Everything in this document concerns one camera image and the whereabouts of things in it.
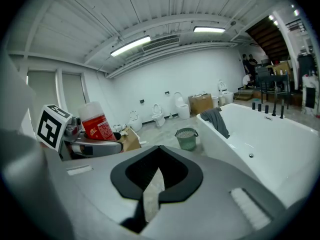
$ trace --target towel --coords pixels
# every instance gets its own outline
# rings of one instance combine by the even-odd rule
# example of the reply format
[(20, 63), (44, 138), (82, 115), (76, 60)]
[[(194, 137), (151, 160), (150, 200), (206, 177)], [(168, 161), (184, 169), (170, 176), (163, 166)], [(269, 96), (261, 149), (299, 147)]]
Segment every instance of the towel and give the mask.
[(214, 128), (221, 133), (226, 139), (230, 137), (229, 132), (226, 128), (224, 119), (220, 115), (221, 108), (210, 108), (203, 111), (200, 116), (204, 121), (209, 121), (213, 124)]

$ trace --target toilet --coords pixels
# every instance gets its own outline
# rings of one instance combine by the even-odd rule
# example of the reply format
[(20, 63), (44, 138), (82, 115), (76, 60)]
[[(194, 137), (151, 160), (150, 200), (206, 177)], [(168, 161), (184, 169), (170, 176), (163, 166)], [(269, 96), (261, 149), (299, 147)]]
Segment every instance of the toilet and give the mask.
[(181, 119), (188, 119), (190, 118), (190, 109), (189, 105), (185, 103), (184, 99), (182, 98), (182, 95), (180, 92), (174, 93), (174, 102), (175, 102), (175, 107), (178, 112), (178, 116)]
[(130, 112), (130, 121), (128, 123), (128, 126), (130, 126), (135, 132), (139, 131), (142, 128), (142, 119), (138, 115), (137, 111), (132, 110)]
[(225, 104), (230, 104), (234, 102), (234, 93), (228, 91), (227, 85), (221, 79), (218, 81), (218, 89), (220, 92), (220, 97), (223, 96), (225, 98)]
[(153, 116), (152, 119), (155, 121), (157, 127), (164, 125), (166, 119), (164, 118), (164, 113), (159, 104), (154, 104), (152, 107)]

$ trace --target fluorescent light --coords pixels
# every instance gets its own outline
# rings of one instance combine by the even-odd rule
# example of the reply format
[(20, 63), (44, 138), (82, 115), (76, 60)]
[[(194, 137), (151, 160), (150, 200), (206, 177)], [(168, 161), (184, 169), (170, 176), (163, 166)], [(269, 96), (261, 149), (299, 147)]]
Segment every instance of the fluorescent light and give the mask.
[(210, 26), (196, 26), (193, 29), (193, 32), (215, 32), (215, 33), (223, 33), (226, 29), (222, 27), (210, 27)]
[(142, 44), (150, 42), (150, 41), (151, 41), (151, 38), (150, 38), (150, 36), (147, 35), (147, 36), (145, 36), (143, 38), (140, 38), (138, 40), (132, 41), (132, 42), (120, 47), (119, 49), (116, 49), (116, 50), (112, 51), (111, 55), (113, 57), (115, 57), (115, 56), (117, 56), (119, 54), (122, 54), (125, 51), (128, 51), (128, 50), (132, 49), (133, 47), (142, 45)]

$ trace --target bathtub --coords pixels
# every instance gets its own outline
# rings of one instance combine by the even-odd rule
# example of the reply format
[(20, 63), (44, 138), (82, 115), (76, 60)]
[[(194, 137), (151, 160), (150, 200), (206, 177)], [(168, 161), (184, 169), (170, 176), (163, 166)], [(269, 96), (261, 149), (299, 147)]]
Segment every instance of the bathtub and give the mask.
[(261, 182), (286, 207), (308, 196), (320, 170), (318, 131), (234, 103), (221, 110), (228, 139), (200, 114), (196, 116), (208, 157), (227, 162)]

